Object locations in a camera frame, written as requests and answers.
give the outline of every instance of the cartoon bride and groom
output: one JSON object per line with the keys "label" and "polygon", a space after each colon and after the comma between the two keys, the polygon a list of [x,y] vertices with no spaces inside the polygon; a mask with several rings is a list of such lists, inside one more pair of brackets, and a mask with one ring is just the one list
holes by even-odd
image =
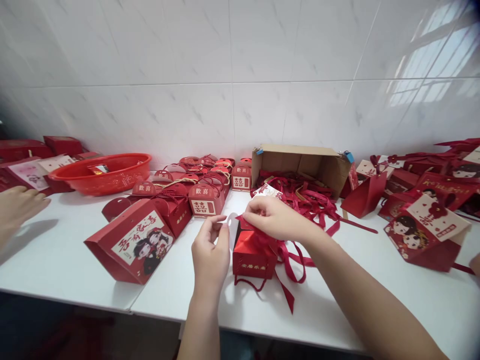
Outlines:
{"label": "cartoon bride and groom", "polygon": [[133,254],[139,260],[144,259],[143,272],[145,275],[152,274],[155,271],[172,246],[173,239],[159,227],[154,227],[145,238],[136,243]]}

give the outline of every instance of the white tiled wall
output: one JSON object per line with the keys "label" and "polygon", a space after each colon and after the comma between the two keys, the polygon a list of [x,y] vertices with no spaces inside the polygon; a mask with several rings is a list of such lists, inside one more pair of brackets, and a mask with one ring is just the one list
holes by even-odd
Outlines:
{"label": "white tiled wall", "polygon": [[14,136],[104,154],[356,158],[480,136],[467,0],[3,0],[0,101]]}

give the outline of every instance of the red plastic bowl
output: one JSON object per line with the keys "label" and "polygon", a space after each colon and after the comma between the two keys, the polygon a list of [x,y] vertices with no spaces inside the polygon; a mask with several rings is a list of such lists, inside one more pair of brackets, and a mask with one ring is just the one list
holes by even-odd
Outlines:
{"label": "red plastic bowl", "polygon": [[[50,179],[64,181],[84,195],[102,196],[121,193],[150,176],[152,157],[144,153],[125,153],[96,157],[52,171]],[[110,172],[95,175],[88,167],[105,164]]]}

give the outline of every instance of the white table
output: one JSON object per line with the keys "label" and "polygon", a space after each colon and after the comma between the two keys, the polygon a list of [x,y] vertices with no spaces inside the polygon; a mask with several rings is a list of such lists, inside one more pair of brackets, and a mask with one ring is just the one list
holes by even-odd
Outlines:
{"label": "white table", "polygon": [[129,313],[143,286],[115,281],[84,244],[108,224],[102,208],[118,196],[50,196],[0,254],[0,291]]}
{"label": "white table", "polygon": [[[249,200],[248,193],[231,191],[223,214],[241,214]],[[350,219],[378,230],[378,235],[342,223],[334,239],[405,304],[450,359],[471,359],[480,336],[480,287],[476,278],[455,269],[441,273],[405,262],[383,232],[387,222],[376,214]],[[134,314],[186,320],[194,288],[190,247],[202,222],[191,220],[131,307]],[[480,252],[480,223],[474,224],[457,259],[462,265],[468,265]],[[300,274],[300,266],[292,264]],[[220,299],[220,326],[343,351],[365,350],[315,268],[307,269],[304,284],[291,282],[282,265],[277,265],[277,272],[295,296],[293,315],[275,278],[257,294],[245,283],[234,286],[230,267]]]}

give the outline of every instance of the hand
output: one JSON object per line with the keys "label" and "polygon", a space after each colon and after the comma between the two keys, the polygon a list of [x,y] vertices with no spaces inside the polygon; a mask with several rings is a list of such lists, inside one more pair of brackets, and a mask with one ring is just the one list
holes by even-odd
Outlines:
{"label": "hand", "polygon": [[225,215],[208,217],[191,245],[194,292],[217,302],[230,266],[229,227],[227,223],[219,222],[226,218]]}
{"label": "hand", "polygon": [[271,237],[303,243],[324,231],[276,197],[256,196],[243,213],[243,218]]}
{"label": "hand", "polygon": [[15,186],[0,193],[0,240],[8,241],[28,219],[50,204],[38,190]]}

